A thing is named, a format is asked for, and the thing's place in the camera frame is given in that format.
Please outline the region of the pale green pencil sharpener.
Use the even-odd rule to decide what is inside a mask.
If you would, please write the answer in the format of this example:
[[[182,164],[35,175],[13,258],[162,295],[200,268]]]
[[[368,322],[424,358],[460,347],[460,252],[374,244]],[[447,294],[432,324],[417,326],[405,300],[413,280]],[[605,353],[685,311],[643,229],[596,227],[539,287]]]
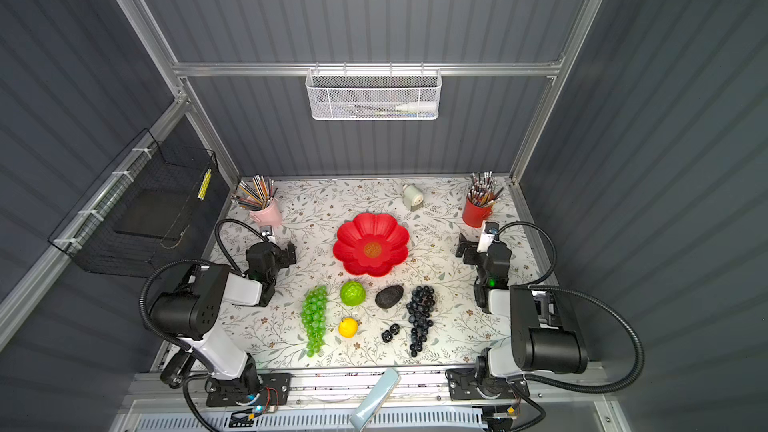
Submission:
[[[424,194],[416,185],[405,184],[403,186],[402,201],[408,211],[414,212],[423,206]]]

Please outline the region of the light blue flat tool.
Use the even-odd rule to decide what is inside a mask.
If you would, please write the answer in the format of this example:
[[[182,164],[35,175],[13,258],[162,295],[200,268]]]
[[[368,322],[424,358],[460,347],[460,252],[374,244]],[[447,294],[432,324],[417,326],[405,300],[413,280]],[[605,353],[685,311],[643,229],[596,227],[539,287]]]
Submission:
[[[388,368],[384,371],[368,395],[349,416],[349,423],[354,431],[364,430],[399,381],[400,374],[394,368]]]

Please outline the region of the dark avocado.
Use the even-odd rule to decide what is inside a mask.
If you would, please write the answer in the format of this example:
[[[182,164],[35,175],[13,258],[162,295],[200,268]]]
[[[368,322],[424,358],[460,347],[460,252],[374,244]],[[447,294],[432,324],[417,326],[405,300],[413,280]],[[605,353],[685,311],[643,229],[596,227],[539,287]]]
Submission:
[[[375,296],[375,304],[377,307],[388,310],[398,304],[404,295],[404,287],[402,285],[390,285],[381,289]]]

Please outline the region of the yellow lemon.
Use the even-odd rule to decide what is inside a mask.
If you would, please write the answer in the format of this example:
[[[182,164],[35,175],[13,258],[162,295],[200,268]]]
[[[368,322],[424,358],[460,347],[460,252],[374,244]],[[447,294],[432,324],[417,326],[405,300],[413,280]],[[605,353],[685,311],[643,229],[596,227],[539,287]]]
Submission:
[[[342,319],[338,326],[338,332],[343,338],[353,338],[357,334],[358,329],[358,321],[351,317]]]

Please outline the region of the large black grape bunch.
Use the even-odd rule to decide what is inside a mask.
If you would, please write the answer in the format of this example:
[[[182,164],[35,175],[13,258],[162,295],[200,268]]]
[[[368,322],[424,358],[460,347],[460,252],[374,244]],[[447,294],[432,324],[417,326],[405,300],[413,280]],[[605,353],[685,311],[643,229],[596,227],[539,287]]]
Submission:
[[[434,325],[431,318],[436,304],[435,289],[428,285],[417,286],[406,304],[410,331],[410,356],[416,358],[424,349],[429,331]]]

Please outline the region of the red pencil cup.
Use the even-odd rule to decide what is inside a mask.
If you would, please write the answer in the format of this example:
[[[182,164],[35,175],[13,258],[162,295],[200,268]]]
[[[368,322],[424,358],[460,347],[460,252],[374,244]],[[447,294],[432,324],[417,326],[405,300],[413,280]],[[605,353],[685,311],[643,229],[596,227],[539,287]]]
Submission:
[[[470,198],[467,198],[462,213],[462,220],[471,228],[480,228],[492,213],[492,205],[478,206]]]

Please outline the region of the pencils in red cup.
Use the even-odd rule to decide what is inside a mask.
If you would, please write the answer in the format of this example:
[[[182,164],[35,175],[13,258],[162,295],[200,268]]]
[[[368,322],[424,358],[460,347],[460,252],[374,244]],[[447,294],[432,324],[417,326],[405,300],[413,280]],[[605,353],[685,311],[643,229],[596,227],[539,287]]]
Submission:
[[[476,207],[491,207],[504,191],[504,186],[496,180],[492,171],[473,172],[470,179],[471,185],[466,198]]]

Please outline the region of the green grape bunch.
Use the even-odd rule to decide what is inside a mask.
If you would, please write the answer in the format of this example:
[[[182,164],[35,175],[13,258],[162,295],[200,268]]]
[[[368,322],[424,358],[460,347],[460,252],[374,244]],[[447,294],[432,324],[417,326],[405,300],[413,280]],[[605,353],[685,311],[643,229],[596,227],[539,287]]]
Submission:
[[[328,294],[324,285],[313,288],[302,303],[301,322],[307,334],[306,355],[317,355],[325,345]]]

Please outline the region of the green custard apple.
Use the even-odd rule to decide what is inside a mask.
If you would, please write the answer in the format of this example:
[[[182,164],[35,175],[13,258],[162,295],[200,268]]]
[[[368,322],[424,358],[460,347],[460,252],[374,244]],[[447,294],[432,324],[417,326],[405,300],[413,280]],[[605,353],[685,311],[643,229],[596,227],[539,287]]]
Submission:
[[[340,299],[347,307],[359,306],[366,300],[366,290],[355,280],[347,281],[340,289]]]

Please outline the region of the red flower fruit bowl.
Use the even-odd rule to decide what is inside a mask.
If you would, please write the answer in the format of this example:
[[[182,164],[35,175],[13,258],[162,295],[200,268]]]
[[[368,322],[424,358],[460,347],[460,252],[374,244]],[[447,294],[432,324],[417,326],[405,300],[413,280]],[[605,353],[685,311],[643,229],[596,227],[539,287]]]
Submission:
[[[393,216],[365,212],[339,227],[332,252],[348,274],[380,278],[406,261],[409,241]]]

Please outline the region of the white marker in basket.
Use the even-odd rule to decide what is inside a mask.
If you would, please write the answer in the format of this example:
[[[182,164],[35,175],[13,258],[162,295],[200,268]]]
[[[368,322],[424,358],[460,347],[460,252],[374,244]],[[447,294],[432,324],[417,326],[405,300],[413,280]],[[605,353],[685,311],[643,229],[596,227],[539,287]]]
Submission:
[[[395,111],[406,115],[434,115],[438,111],[438,103],[436,101],[402,103],[395,106]]]

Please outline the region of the coloured pencils in pink cup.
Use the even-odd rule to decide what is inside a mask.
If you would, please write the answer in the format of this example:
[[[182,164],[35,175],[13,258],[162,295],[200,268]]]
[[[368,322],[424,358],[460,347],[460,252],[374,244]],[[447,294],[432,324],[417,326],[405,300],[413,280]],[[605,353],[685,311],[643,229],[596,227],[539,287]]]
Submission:
[[[277,187],[274,181],[263,175],[242,179],[237,184],[231,200],[249,211],[261,211],[276,201]]]

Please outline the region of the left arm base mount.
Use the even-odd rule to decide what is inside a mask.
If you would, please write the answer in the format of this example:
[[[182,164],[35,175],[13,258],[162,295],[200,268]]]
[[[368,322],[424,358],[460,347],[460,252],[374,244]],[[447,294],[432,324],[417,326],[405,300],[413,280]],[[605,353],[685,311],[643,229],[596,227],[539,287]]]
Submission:
[[[207,379],[207,407],[245,406],[256,399],[256,405],[282,406],[287,403],[292,375],[260,374],[257,378],[235,380]]]

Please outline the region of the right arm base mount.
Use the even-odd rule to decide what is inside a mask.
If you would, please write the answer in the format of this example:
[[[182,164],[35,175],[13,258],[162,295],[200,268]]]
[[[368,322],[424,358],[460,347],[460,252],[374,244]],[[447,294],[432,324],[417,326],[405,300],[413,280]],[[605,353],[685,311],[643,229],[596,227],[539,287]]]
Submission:
[[[453,401],[514,401],[519,398],[519,392],[529,393],[524,381],[508,382],[505,378],[482,375],[474,367],[449,368],[445,377]]]

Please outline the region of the small black grape cluster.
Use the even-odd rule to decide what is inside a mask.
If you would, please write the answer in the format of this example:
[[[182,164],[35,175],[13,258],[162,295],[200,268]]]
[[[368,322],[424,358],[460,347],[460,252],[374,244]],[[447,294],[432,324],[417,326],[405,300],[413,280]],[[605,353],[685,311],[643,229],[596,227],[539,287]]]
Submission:
[[[400,333],[401,327],[397,323],[391,324],[386,330],[382,331],[380,336],[384,343],[390,343]]]

